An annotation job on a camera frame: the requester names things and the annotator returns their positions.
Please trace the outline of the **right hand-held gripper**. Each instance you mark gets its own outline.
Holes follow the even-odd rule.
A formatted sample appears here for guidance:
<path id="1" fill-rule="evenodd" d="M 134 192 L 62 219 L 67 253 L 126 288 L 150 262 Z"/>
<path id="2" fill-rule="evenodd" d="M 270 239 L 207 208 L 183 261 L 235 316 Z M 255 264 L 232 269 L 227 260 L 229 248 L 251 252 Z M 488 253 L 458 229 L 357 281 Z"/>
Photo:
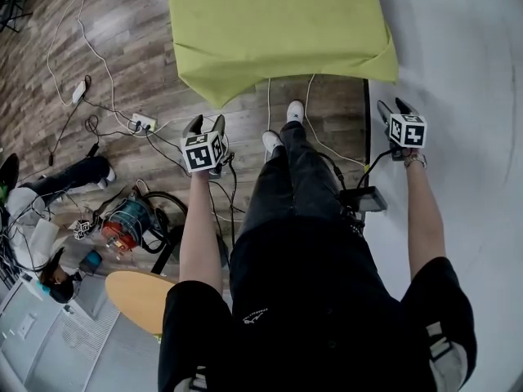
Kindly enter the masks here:
<path id="1" fill-rule="evenodd" d="M 392 114 L 388 105 L 378 100 L 378 113 L 388 131 L 388 140 L 393 161 L 403 159 L 404 149 L 423 149 L 427 139 L 427 121 L 409 103 L 399 97 L 395 103 L 400 114 Z"/>

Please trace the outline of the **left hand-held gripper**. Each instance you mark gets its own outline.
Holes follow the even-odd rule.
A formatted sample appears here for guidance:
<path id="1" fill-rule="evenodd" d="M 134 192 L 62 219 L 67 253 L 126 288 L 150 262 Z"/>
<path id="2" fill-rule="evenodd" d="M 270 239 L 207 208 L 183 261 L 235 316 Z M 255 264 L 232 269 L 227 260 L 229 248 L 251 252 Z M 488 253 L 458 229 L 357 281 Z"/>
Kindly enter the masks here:
<path id="1" fill-rule="evenodd" d="M 191 119 L 183 131 L 181 152 L 189 173 L 207 171 L 219 178 L 228 156 L 229 141 L 225 133 L 226 120 L 220 114 L 211 131 L 202 133 L 203 115 Z"/>

